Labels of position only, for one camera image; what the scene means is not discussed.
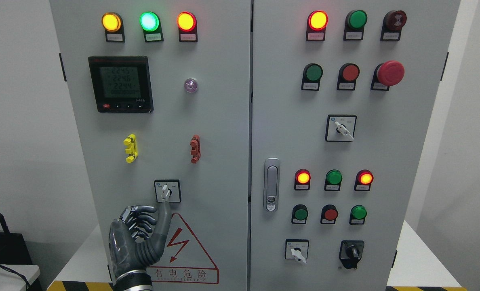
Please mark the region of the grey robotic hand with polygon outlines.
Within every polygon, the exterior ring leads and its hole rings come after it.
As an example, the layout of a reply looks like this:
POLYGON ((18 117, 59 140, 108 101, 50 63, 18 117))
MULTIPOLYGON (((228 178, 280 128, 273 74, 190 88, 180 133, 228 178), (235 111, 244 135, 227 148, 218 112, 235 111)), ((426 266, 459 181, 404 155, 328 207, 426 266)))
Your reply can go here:
POLYGON ((109 229, 109 254, 116 279, 157 263, 164 253, 172 218, 170 203, 128 206, 109 229))

